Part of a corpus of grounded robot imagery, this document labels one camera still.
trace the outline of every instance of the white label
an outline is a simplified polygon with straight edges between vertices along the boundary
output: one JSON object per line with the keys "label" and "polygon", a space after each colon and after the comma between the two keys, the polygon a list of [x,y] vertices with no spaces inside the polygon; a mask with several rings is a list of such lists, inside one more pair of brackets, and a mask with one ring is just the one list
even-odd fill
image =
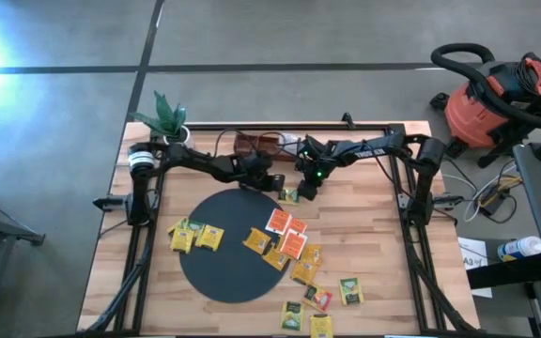
{"label": "white label", "polygon": [[129,165],[134,166],[137,163],[154,163],[154,156],[149,151],[137,151],[129,155]]}
{"label": "white label", "polygon": [[385,150],[383,149],[375,149],[375,150],[366,150],[366,151],[360,151],[357,153],[354,153],[354,155],[358,156],[359,159],[366,159],[377,155],[385,155]]}

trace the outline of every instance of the vacuum hose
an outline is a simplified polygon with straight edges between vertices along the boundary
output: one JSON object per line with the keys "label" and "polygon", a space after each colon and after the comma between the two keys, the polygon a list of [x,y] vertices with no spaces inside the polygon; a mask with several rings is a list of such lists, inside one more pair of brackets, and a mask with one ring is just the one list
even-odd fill
{"label": "vacuum hose", "polygon": [[485,100],[488,104],[492,105],[497,110],[498,114],[526,123],[531,127],[541,129],[541,115],[533,115],[511,106],[498,97],[498,94],[496,94],[487,82],[487,78],[484,74],[469,65],[443,57],[445,54],[455,52],[476,54],[481,57],[483,63],[494,61],[492,52],[482,45],[476,43],[452,43],[443,45],[433,51],[431,54],[431,62],[466,77],[474,84],[479,84],[479,86],[483,88],[483,93],[478,94],[483,94],[482,100]]}

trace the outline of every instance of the wooden tabletop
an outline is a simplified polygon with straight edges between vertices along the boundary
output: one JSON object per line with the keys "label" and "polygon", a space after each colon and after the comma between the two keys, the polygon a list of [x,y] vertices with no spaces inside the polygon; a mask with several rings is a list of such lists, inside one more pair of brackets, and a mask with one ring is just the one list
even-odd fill
{"label": "wooden tabletop", "polygon": [[[408,134],[430,134],[425,121],[399,123],[405,124]],[[291,133],[302,135],[301,131]],[[370,139],[382,135],[378,131],[308,133],[314,134],[321,142],[329,139]],[[194,132],[196,148],[203,152],[213,152],[217,135],[218,131]],[[127,149],[135,142],[147,141],[148,137],[149,129],[141,123],[128,124],[118,154],[111,193],[131,192]],[[221,140],[219,153],[232,153],[232,146],[233,136],[227,134]],[[386,158],[382,162],[388,165]],[[270,173],[285,174],[286,188],[296,188],[301,180],[301,173],[294,171],[293,163],[276,162]],[[289,279],[294,265],[289,267],[279,284],[263,297],[228,304],[210,300],[194,290],[181,270],[178,253],[169,251],[168,236],[165,234],[168,226],[189,215],[210,195],[235,187],[237,183],[223,184],[207,174],[185,168],[173,168],[166,174],[142,334],[309,335],[308,317],[317,311],[308,306],[305,307],[306,319],[302,331],[281,330],[279,327],[283,302],[300,301],[304,293],[304,286]],[[441,175],[437,175],[433,192],[442,191]],[[276,199],[276,193],[270,193],[269,196]],[[322,246],[323,263],[315,283],[334,294],[328,314],[332,316],[335,334],[419,332],[393,186],[375,160],[358,161],[348,168],[335,170],[319,189],[314,201],[303,200],[297,207],[287,206],[284,209],[308,224],[306,235],[309,243]],[[463,317],[478,328],[479,322],[456,230],[451,221],[439,214],[434,215],[427,233],[439,286]],[[124,219],[124,211],[109,213],[103,220],[102,230]],[[92,324],[118,291],[130,233],[131,228],[123,225],[99,241],[79,329]],[[359,278],[363,287],[363,304],[342,305],[338,281],[348,277]],[[424,291],[425,308],[431,326],[431,304],[428,293]],[[129,301],[129,314],[132,314],[133,302],[134,297]],[[127,316],[125,322],[127,326],[131,324],[131,315]]]}

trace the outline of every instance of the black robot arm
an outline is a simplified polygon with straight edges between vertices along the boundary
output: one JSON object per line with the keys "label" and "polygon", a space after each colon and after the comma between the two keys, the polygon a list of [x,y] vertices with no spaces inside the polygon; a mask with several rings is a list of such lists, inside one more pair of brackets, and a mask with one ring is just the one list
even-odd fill
{"label": "black robot arm", "polygon": [[[155,167],[154,154],[156,153],[162,154],[158,167]],[[106,207],[110,205],[122,206],[127,211],[129,225],[149,223],[152,210],[147,195],[149,180],[163,175],[174,167],[181,166],[208,173],[223,183],[237,181],[242,188],[262,192],[279,192],[283,189],[285,181],[283,175],[268,174],[272,159],[264,151],[254,151],[248,156],[213,157],[178,143],[169,146],[158,143],[138,143],[129,148],[129,164],[132,193],[124,198],[108,196],[94,202],[102,210],[106,210]]]}
{"label": "black robot arm", "polygon": [[[413,158],[408,145],[415,143],[421,147]],[[397,132],[361,142],[329,141],[327,144],[306,135],[296,159],[296,170],[304,175],[298,194],[313,200],[317,189],[335,168],[347,167],[358,160],[393,155],[418,173],[417,189],[412,192],[407,207],[407,219],[415,225],[426,225],[433,209],[431,183],[440,170],[444,149],[440,140],[420,134]]]}

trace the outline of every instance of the green plant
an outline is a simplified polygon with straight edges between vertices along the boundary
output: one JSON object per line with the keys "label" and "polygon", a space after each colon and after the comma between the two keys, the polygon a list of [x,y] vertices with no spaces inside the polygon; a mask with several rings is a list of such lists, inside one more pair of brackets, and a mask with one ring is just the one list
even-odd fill
{"label": "green plant", "polygon": [[187,110],[178,104],[175,111],[173,111],[170,105],[168,105],[165,95],[160,95],[160,93],[154,91],[154,96],[156,96],[156,113],[158,114],[158,118],[149,117],[137,112],[133,112],[131,115],[160,135],[177,139],[180,136],[180,128],[185,123]]}

